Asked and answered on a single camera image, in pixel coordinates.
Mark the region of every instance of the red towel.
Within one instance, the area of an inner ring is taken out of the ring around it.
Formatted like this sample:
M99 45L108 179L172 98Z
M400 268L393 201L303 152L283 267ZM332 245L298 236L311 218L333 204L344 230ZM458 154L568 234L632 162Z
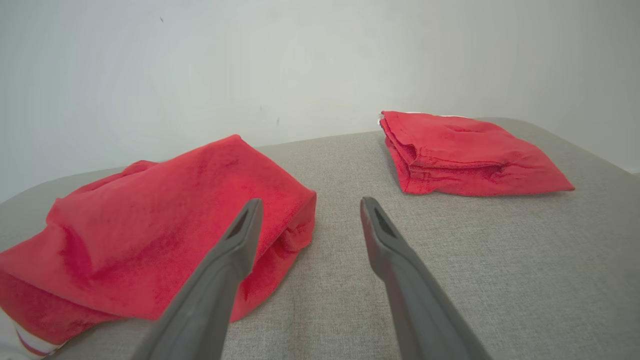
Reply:
M58 199L44 231L0 254L0 306L52 344L108 320L157 319L252 198L264 201L264 219L238 320L311 242L316 193L237 135Z
M406 193L469 196L574 190L537 146L490 122L383 111L380 125Z

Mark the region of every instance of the white wall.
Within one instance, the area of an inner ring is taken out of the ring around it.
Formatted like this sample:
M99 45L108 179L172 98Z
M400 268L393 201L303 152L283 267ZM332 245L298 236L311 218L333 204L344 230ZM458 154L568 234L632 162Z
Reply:
M523 119L640 169L639 34L638 0L0 0L0 201L380 110Z

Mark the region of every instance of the folded red towel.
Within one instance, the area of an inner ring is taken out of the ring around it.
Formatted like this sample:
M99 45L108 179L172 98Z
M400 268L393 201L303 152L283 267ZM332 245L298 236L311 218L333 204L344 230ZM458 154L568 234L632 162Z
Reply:
M0 306L52 344L108 320L156 319L252 198L264 219L238 320L311 242L316 193L237 135L58 199L44 231L0 254Z
M574 190L537 146L490 122L383 111L380 125L406 193L469 196Z

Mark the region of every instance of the gray upholstered cushion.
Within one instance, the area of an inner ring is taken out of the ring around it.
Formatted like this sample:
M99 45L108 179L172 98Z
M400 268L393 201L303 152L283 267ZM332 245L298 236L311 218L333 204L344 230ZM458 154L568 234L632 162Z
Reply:
M487 120L542 148L577 189L403 194L382 131L262 148L317 191L316 230L273 296L230 326L224 358L399 358L365 251L364 195L378 199L497 358L637 358L640 179L536 126ZM51 181L0 204L0 250L41 230L55 197L118 170ZM150 326L104 324L54 357L127 359Z

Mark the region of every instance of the towel fold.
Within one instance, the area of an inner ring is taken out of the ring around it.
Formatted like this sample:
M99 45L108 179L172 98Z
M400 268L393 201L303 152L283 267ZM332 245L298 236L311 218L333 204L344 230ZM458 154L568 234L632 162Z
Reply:
M468 196L575 188L537 146L490 122L383 111L380 126L402 191Z
M0 306L51 344L108 320L157 319L252 198L264 219L238 320L311 242L316 193L237 135L139 161L56 200L41 233L0 253Z

